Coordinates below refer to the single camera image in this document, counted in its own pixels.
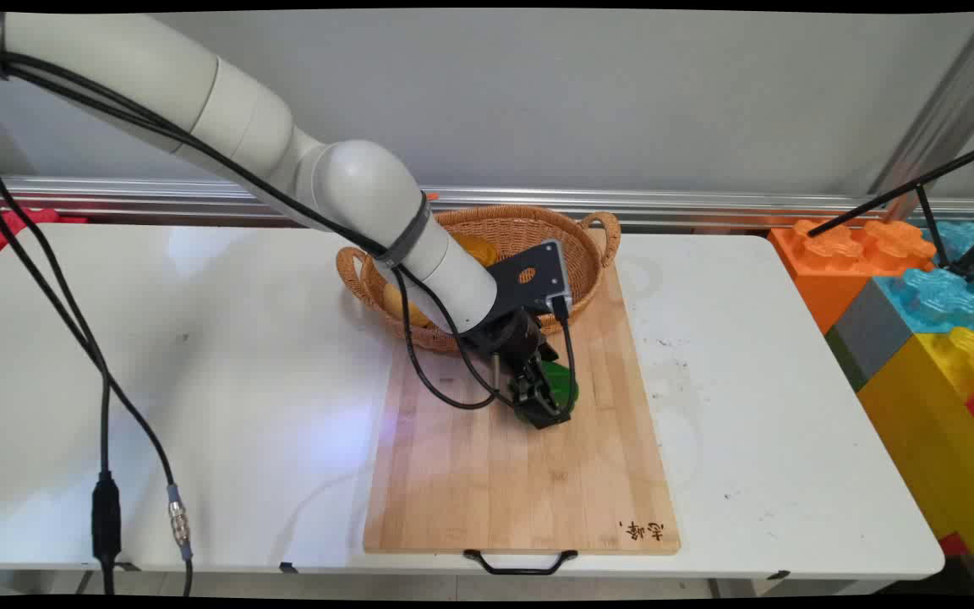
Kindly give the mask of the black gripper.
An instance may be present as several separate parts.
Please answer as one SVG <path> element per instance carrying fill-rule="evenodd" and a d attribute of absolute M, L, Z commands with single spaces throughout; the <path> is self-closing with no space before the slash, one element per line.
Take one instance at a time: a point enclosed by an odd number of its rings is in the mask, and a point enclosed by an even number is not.
<path fill-rule="evenodd" d="M 519 420 L 537 429 L 571 420 L 575 373 L 556 362 L 558 353 L 536 315 L 519 308 L 464 332 L 457 343 L 486 359 L 498 356 L 511 377 L 512 409 Z"/>

